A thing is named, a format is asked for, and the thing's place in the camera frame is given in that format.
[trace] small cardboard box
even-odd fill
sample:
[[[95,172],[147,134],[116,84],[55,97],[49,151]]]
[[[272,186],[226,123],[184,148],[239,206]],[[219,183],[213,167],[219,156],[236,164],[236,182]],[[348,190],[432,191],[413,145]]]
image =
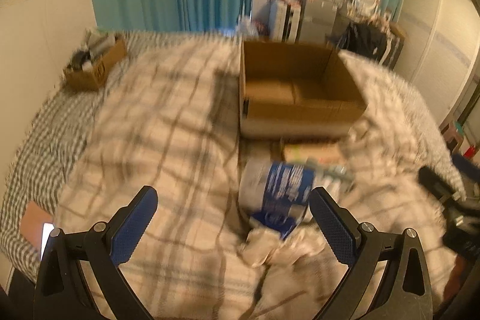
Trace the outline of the small cardboard box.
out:
[[[91,70],[74,71],[71,68],[64,68],[65,79],[74,90],[97,91],[105,84],[112,67],[126,55],[125,43],[122,39],[118,39],[105,55],[95,61]]]
[[[251,139],[338,138],[366,109],[335,49],[244,41],[240,129]]]

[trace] bed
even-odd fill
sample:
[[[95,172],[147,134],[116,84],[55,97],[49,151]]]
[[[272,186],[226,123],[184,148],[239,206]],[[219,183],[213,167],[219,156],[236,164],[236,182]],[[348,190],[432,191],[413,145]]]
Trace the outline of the bed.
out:
[[[18,231],[28,201],[73,232],[108,220],[151,185],[157,213],[121,270],[154,317],[311,319],[345,272],[328,247],[289,268],[252,269],[237,255],[248,234],[237,204],[239,155],[246,154],[238,130],[241,40],[124,37],[129,58],[103,93],[61,91],[33,122],[2,205],[2,251],[34,281],[38,253]],[[419,93],[378,65],[341,56],[369,106],[341,144],[356,186],[339,203],[379,230],[418,231],[438,307],[454,254],[441,244],[440,212],[416,173],[427,164],[463,191],[460,175]],[[85,272],[99,308],[111,316]],[[367,296],[380,276],[381,268]]]

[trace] black garment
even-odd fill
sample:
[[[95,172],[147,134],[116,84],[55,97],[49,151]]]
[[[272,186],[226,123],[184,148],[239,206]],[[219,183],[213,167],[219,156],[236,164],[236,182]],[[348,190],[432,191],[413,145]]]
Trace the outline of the black garment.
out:
[[[350,22],[338,47],[380,62],[387,49],[387,37],[373,25]]]

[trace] orange pad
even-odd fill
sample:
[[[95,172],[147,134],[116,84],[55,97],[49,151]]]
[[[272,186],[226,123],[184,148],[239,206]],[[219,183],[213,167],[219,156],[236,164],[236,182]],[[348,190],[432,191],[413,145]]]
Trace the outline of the orange pad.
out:
[[[20,221],[20,233],[38,251],[42,248],[42,231],[44,223],[52,223],[53,217],[39,207],[35,202],[30,201],[25,214]]]

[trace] white closet door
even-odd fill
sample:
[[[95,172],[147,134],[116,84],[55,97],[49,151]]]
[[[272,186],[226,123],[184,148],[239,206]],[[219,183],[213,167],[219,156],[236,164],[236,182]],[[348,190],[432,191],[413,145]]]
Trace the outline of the white closet door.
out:
[[[435,32],[412,82],[438,123],[459,98],[477,56],[480,17],[470,0],[441,0]]]
[[[403,0],[398,23],[406,30],[407,39],[400,53],[395,72],[411,81],[429,41],[440,0]]]

